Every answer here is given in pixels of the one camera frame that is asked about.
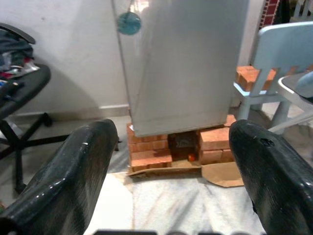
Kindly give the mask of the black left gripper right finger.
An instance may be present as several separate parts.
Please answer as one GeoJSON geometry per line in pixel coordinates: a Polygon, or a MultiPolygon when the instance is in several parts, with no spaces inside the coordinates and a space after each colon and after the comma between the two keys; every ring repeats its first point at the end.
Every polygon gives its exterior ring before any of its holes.
{"type": "Polygon", "coordinates": [[[250,120],[231,124],[229,145],[265,232],[311,235],[313,168],[282,136],[250,120]]]}

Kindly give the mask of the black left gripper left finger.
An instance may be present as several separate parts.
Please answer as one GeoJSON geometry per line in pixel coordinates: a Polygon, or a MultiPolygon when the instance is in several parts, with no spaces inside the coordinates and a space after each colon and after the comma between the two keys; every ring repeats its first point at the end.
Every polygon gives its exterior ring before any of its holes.
{"type": "Polygon", "coordinates": [[[3,235],[82,235],[118,143],[114,122],[74,130],[0,215],[3,235]]]}

